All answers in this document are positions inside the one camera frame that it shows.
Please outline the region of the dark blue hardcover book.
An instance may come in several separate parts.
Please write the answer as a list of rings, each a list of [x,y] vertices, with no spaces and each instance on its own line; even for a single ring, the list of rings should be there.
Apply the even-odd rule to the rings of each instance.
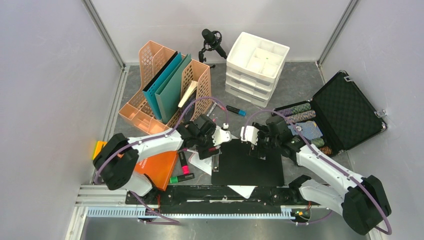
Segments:
[[[197,95],[197,87],[198,87],[198,82],[197,81],[191,81],[190,85],[188,87],[188,89],[184,92],[178,107],[179,109],[183,112],[188,105],[194,101],[196,99],[196,95]],[[187,110],[187,112],[185,113],[184,117],[182,118],[181,122],[188,122],[191,120],[191,118],[193,117],[193,114],[195,112],[195,104],[192,104],[190,106],[190,108]]]

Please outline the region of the teal notebook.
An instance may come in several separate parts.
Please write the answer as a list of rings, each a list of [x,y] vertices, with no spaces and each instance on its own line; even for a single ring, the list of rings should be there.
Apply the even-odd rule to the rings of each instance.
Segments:
[[[171,58],[164,64],[164,66],[158,71],[153,77],[150,83],[142,90],[142,93],[147,100],[149,107],[152,110],[154,117],[157,120],[162,119],[162,115],[159,109],[158,101],[156,100],[155,93],[159,90],[159,87],[165,82],[170,76],[173,70],[183,60],[182,54],[175,51]]]

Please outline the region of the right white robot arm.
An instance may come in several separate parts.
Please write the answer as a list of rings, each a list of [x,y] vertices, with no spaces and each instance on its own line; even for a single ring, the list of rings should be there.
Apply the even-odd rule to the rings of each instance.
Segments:
[[[263,150],[280,153],[326,182],[318,183],[309,176],[298,177],[288,191],[293,203],[311,201],[322,205],[342,216],[360,235],[372,229],[391,235],[393,229],[388,217],[392,209],[381,180],[347,169],[319,150],[303,133],[291,134],[289,125],[293,126],[294,122],[277,113],[267,119],[266,125],[246,123],[240,138],[250,143],[255,153]]]

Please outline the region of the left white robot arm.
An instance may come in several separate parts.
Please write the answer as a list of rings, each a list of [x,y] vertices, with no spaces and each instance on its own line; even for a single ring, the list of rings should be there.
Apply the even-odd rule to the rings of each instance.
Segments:
[[[153,203],[157,190],[152,178],[146,173],[135,172],[138,162],[165,152],[195,147],[199,154],[211,155],[210,148],[216,147],[214,134],[227,130],[207,115],[202,114],[194,121],[186,121],[166,131],[142,137],[125,137],[117,133],[106,143],[93,159],[97,173],[109,190],[125,189],[139,197],[145,204]]]

